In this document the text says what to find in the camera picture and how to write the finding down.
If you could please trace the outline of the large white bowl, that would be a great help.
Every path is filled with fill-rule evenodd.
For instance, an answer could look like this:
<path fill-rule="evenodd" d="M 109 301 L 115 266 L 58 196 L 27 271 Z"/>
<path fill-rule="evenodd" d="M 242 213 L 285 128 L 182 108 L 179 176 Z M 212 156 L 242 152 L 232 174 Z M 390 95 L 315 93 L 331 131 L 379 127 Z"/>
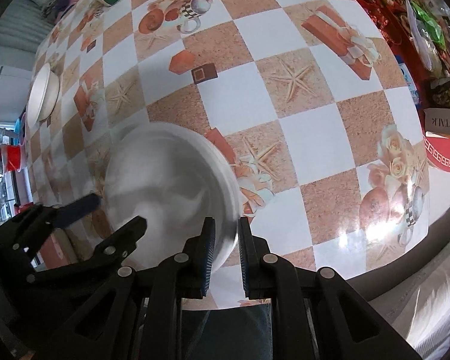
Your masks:
<path fill-rule="evenodd" d="M 105 172 L 105 213 L 113 230 L 140 216 L 145 235 L 126 262 L 156 267 L 215 221 L 212 269 L 236 245 L 239 186 L 226 158 L 203 135 L 163 122 L 137 127 L 115 143 Z"/>

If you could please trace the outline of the person's legs dark trousers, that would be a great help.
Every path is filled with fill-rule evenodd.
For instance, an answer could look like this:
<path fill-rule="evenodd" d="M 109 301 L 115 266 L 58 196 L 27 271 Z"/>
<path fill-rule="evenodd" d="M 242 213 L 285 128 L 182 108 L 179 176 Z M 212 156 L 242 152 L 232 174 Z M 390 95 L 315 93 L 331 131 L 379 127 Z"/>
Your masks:
<path fill-rule="evenodd" d="M 183 359 L 272 359 L 269 304 L 182 314 Z"/>

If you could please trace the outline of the red bucket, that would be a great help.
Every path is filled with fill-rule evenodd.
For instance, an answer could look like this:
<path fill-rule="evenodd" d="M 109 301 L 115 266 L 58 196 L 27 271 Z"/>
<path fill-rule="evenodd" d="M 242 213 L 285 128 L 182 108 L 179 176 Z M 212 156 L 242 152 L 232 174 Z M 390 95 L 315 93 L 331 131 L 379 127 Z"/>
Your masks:
<path fill-rule="evenodd" d="M 26 166 L 26 150 L 21 145 L 0 144 L 0 164 L 3 172 L 20 172 Z"/>

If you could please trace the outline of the pink plastic stool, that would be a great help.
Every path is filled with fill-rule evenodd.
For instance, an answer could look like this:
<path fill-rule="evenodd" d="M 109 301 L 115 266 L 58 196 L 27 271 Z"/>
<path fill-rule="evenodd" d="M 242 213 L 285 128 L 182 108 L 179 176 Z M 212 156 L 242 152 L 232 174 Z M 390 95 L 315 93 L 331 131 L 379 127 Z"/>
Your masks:
<path fill-rule="evenodd" d="M 45 0 L 41 8 L 41 16 L 49 23 L 57 23 L 80 0 Z"/>

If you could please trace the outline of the checkered tablecloth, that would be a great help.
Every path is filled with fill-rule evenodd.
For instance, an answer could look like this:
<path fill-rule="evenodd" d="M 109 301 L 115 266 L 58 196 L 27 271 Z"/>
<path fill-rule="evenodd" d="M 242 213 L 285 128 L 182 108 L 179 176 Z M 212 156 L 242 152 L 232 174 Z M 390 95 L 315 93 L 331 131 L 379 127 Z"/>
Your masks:
<path fill-rule="evenodd" d="M 35 202 L 105 191 L 111 150 L 149 122 L 210 139 L 271 250 L 344 278 L 428 234 L 416 107 L 355 0 L 79 0 L 40 45 L 61 91 L 28 131 Z"/>

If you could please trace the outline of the red tray with clutter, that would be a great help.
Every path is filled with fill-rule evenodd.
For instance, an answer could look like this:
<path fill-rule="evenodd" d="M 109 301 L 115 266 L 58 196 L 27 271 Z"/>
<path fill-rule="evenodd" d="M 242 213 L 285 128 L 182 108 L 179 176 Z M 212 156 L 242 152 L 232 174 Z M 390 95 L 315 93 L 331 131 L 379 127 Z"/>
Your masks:
<path fill-rule="evenodd" d="M 450 172 L 450 8 L 444 0 L 357 0 L 415 88 L 429 162 Z"/>

